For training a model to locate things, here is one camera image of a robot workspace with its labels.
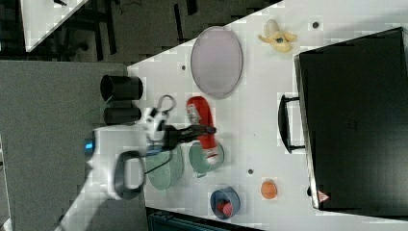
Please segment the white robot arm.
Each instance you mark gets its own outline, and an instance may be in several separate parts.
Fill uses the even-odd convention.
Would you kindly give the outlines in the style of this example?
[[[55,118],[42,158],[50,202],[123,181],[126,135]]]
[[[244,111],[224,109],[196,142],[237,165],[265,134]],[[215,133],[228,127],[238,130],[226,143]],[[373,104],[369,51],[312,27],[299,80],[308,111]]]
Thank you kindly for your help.
[[[212,135],[215,127],[172,125],[114,125],[93,131],[91,171],[83,188],[54,231],[86,231],[105,201],[130,200],[142,193],[146,173],[143,159],[173,150],[178,144]]]

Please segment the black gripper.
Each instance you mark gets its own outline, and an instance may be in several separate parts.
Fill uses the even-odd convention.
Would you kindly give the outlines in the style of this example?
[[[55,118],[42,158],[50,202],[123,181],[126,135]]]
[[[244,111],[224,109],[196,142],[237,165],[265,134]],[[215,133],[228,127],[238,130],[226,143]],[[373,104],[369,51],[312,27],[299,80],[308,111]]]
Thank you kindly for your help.
[[[193,125],[191,128],[177,129],[167,125],[163,139],[163,150],[173,150],[179,143],[189,142],[191,134],[195,137],[212,135],[217,132],[216,127],[205,125]]]

